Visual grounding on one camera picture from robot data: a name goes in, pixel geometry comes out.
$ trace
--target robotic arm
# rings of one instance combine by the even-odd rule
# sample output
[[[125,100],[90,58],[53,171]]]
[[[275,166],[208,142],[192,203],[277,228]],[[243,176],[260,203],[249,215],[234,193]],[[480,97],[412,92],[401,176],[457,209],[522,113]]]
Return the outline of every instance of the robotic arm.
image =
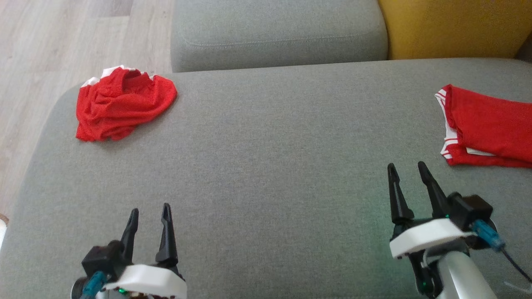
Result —
[[[418,163],[427,187],[432,217],[414,219],[399,186],[395,166],[388,165],[390,208],[395,224],[390,250],[395,259],[409,258],[418,292],[437,299],[496,299],[469,250],[501,251],[531,283],[532,280],[509,258],[490,217],[493,207],[480,196],[445,196],[423,162]]]
[[[186,299],[187,285],[177,269],[176,238],[172,212],[164,204],[163,233],[155,264],[133,264],[133,245],[138,228],[138,209],[133,209],[120,241],[94,246],[81,262],[86,277],[72,286],[71,299],[122,298]]]

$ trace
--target blue cable connector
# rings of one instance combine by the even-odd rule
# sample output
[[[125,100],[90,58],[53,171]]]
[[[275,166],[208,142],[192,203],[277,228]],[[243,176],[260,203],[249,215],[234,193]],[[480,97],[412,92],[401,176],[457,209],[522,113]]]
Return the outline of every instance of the blue cable connector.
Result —
[[[486,241],[496,252],[501,251],[506,243],[484,220],[475,220],[471,225],[471,230],[476,232],[478,237]]]
[[[87,282],[87,285],[83,288],[80,299],[94,299],[96,294],[103,288],[107,283],[107,276],[105,273],[98,271],[93,274],[90,280]]]

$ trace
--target black cable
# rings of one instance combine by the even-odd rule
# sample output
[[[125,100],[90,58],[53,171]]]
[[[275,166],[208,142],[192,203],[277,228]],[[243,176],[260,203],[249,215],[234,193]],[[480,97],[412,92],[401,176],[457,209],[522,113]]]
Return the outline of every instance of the black cable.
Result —
[[[513,258],[508,254],[508,252],[506,252],[506,249],[502,248],[501,249],[501,252],[504,254],[504,256],[506,256],[506,258],[508,259],[508,261],[515,267],[515,269],[517,271],[519,271],[519,273],[521,273],[521,275],[523,275],[529,283],[532,284],[532,278],[530,278],[530,276],[528,276],[528,274],[526,274],[525,271],[523,271],[523,269],[521,269],[521,267],[519,267],[519,265],[517,265],[517,263],[513,260]]]

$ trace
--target cable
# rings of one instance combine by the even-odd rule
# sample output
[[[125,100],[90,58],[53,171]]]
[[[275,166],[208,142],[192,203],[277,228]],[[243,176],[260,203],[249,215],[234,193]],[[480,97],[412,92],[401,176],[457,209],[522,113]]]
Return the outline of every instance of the cable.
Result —
[[[504,254],[504,256],[506,256],[506,258],[514,266],[514,268],[517,271],[519,271],[519,273],[521,273],[521,275],[523,275],[528,280],[529,283],[532,284],[532,278],[530,278],[530,276],[528,276],[528,274],[526,274],[526,272],[523,269],[521,269],[521,267],[519,267],[519,265],[517,265],[517,263],[513,260],[513,258],[508,254],[506,249],[502,248],[501,252],[502,252],[502,254]]]
[[[429,255],[430,247],[425,249],[425,252],[423,252],[423,261],[421,262],[421,266],[423,268],[428,268],[429,264],[427,263],[428,255]]]
[[[519,271],[519,273],[521,273],[521,275],[523,275],[529,283],[532,284],[532,279],[530,276],[528,276],[528,274],[526,274],[526,272],[521,269],[521,267],[519,267],[519,265],[517,265],[513,258],[508,254],[505,249],[506,243],[500,238],[499,234],[493,228],[491,228],[486,222],[479,219],[473,222],[471,229],[477,233],[479,238],[486,241],[493,250],[496,252],[502,252],[512,266],[514,266],[514,268]]]

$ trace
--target crumpled red fabric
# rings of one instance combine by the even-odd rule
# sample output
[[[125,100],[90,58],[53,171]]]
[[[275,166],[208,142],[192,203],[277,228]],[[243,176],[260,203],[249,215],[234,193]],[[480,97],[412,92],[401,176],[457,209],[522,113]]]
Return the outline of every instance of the crumpled red fabric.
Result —
[[[76,137],[83,141],[121,140],[137,125],[156,118],[177,97],[169,79],[157,75],[151,79],[145,72],[122,67],[87,84],[79,89],[76,107]]]

